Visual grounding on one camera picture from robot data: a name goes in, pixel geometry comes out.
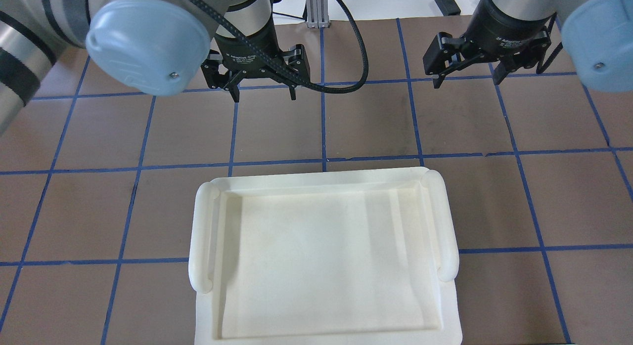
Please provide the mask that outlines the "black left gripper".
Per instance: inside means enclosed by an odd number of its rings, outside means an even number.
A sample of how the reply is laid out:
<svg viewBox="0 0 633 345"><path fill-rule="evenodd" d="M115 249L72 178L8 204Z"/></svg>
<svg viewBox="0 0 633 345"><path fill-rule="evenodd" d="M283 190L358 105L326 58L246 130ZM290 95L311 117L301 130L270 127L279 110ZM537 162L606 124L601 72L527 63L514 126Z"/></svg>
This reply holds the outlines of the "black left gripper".
<svg viewBox="0 0 633 345"><path fill-rule="evenodd" d="M206 59L201 64L201 72L206 80L208 88L222 89L230 93L235 103L240 101L238 85L246 71L247 79L266 78L267 72L272 74L272 79L279 79L288 86L291 100L296 100L296 88L301 84L283 77L274 68L265 63L255 54L251 48L236 39L224 27L219 25L214 39L219 47L218 51L209 51ZM286 51L282 51L278 45L275 25L268 21L263 28L255 32L247 39L260 50L266 53L278 65L289 69L301 79L310 82L311 69L307 50L301 43L293 45ZM220 73L220 66L224 65L226 72Z"/></svg>

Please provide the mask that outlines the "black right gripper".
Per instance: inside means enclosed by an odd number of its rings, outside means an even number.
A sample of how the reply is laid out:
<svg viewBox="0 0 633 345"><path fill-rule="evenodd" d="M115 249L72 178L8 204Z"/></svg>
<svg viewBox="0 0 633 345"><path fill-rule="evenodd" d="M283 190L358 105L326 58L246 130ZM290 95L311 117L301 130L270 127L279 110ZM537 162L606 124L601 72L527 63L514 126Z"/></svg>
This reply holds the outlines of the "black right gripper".
<svg viewBox="0 0 633 345"><path fill-rule="evenodd" d="M510 73L531 69L544 59L551 45L546 21L516 19L492 2L479 2L462 37L439 32L432 39L423 55L424 72L439 89L453 72L498 62L492 74L498 86Z"/></svg>

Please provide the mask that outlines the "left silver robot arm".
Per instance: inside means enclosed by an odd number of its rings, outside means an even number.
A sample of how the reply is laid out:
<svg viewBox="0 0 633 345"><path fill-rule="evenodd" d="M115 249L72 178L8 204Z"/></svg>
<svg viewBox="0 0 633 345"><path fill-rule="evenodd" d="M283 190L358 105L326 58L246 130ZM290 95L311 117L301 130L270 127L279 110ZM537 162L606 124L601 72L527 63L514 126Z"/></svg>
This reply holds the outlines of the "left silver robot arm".
<svg viewBox="0 0 633 345"><path fill-rule="evenodd" d="M244 79L294 91L310 78L301 44L279 48L280 0L1 0L1 131L68 48L85 49L113 79L170 96L197 72L239 101Z"/></svg>

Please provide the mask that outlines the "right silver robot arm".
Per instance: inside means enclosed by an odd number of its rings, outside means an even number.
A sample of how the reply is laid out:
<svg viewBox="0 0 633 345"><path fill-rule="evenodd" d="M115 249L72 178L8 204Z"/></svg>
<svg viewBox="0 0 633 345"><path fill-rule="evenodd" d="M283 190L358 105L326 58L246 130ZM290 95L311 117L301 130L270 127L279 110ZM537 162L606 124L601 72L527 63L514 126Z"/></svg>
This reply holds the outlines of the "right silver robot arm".
<svg viewBox="0 0 633 345"><path fill-rule="evenodd" d="M439 88L453 72L497 63L499 85L518 69L544 73L565 50L581 83L600 92L630 92L633 0L479 0L459 37L439 32L423 55Z"/></svg>

